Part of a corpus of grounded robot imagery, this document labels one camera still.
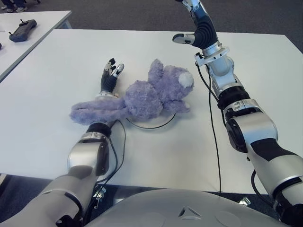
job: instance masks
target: black controller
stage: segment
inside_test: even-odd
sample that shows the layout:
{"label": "black controller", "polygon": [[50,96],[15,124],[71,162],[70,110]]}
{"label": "black controller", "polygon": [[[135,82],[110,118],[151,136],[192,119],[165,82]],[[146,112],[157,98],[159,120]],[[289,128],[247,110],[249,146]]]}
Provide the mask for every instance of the black controller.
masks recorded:
{"label": "black controller", "polygon": [[28,20],[28,21],[23,21],[21,20],[22,23],[19,24],[19,27],[14,33],[10,33],[9,39],[14,42],[23,42],[27,40],[28,34],[30,30],[34,27],[36,27],[37,22],[35,20]]}

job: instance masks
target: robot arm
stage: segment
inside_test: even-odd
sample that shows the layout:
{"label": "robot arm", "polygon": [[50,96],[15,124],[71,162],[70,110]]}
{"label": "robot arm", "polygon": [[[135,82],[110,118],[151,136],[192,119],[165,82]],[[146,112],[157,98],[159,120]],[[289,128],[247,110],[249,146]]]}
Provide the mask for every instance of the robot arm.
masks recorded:
{"label": "robot arm", "polygon": [[72,148],[68,174],[53,180],[17,215],[0,227],[81,227],[100,175],[108,171],[109,126],[94,123]]}
{"label": "robot arm", "polygon": [[281,221],[289,225],[302,223],[302,157],[277,144],[275,124],[234,75],[234,63],[227,57],[229,49],[218,41],[202,3],[198,0],[182,3],[191,12],[197,30],[191,35],[175,35],[173,41],[202,49],[202,54],[197,53],[195,59],[198,66],[205,64],[209,69],[231,145],[237,151],[247,153],[260,181],[274,200],[273,208],[281,215]]}

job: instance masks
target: shoe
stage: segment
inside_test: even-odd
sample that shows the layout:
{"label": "shoe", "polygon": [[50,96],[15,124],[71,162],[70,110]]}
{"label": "shoe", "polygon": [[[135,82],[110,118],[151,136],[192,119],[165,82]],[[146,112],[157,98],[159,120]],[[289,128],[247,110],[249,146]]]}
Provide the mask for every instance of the shoe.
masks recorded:
{"label": "shoe", "polygon": [[18,7],[18,9],[16,10],[16,13],[21,13],[25,10],[27,10],[27,7]]}

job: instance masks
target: stuffed animal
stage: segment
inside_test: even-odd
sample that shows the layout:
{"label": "stuffed animal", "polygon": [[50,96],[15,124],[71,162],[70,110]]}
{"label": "stuffed animal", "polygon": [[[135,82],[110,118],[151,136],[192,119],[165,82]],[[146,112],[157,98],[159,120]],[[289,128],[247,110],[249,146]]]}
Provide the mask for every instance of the stuffed animal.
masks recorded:
{"label": "stuffed animal", "polygon": [[112,122],[131,117],[139,121],[157,118],[162,110],[187,113],[189,106],[182,100],[194,87],[194,79],[186,69],[166,66],[156,59],[147,81],[135,81],[122,98],[78,103],[71,108],[73,121],[88,125],[93,122]]}

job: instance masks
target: gray carpet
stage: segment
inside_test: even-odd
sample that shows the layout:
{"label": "gray carpet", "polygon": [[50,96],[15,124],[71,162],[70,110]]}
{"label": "gray carpet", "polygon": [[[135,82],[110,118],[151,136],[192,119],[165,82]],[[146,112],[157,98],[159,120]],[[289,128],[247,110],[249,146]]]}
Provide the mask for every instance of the gray carpet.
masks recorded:
{"label": "gray carpet", "polygon": [[[194,31],[174,0],[27,0],[28,11],[72,10],[75,29]],[[286,35],[303,52],[302,0],[204,0],[218,32]]]}
{"label": "gray carpet", "polygon": [[[302,0],[203,2],[218,32],[282,34],[303,51]],[[27,6],[29,12],[72,10],[70,22],[74,29],[195,30],[187,10],[174,0],[42,0],[41,4],[27,0]],[[48,180],[13,176],[0,197],[0,222],[19,212],[48,183]],[[116,189],[116,186],[108,187],[107,197],[93,217],[111,206]],[[239,201],[244,195],[224,193],[223,196]],[[247,196],[253,209],[278,217],[256,195]]]}

